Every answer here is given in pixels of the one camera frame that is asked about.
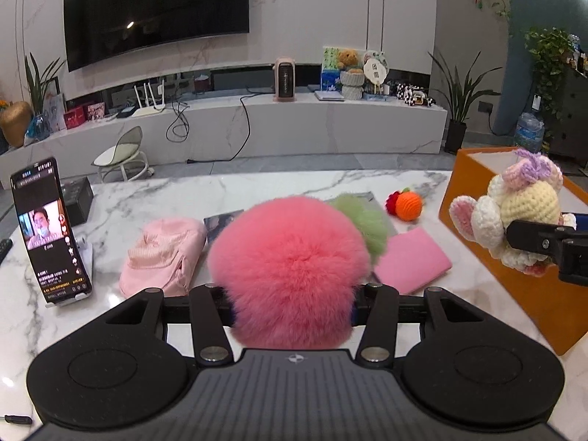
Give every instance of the brown teddy bear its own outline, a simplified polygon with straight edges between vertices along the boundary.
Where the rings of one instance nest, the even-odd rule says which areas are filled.
[[[339,50],[337,68],[343,70],[349,66],[358,65],[358,53],[352,49]]]

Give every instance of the remote control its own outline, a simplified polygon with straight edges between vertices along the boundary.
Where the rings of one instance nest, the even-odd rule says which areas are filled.
[[[3,239],[0,241],[0,263],[5,259],[8,252],[12,248],[12,241],[10,239]]]

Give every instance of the teal wall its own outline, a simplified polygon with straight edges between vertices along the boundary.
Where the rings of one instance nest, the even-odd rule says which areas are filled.
[[[512,0],[512,21],[505,79],[501,104],[498,108],[494,131],[509,131],[527,101],[532,76],[532,62],[524,47],[524,34],[531,28],[564,28],[578,35],[581,45],[588,49],[588,0]]]

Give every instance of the white tag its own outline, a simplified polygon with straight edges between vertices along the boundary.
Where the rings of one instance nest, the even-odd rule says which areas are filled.
[[[539,108],[541,107],[541,96],[537,96],[537,94],[535,94],[532,107],[534,110],[539,111]]]
[[[375,58],[367,60],[366,64],[363,65],[363,72],[366,78],[375,86],[381,86],[388,75],[386,66]]]

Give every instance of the white logo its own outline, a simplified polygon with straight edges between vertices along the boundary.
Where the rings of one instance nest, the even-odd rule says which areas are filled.
[[[298,363],[302,363],[304,360],[306,360],[306,358],[296,353],[296,355],[290,355],[288,358],[286,358],[286,360],[297,365]]]

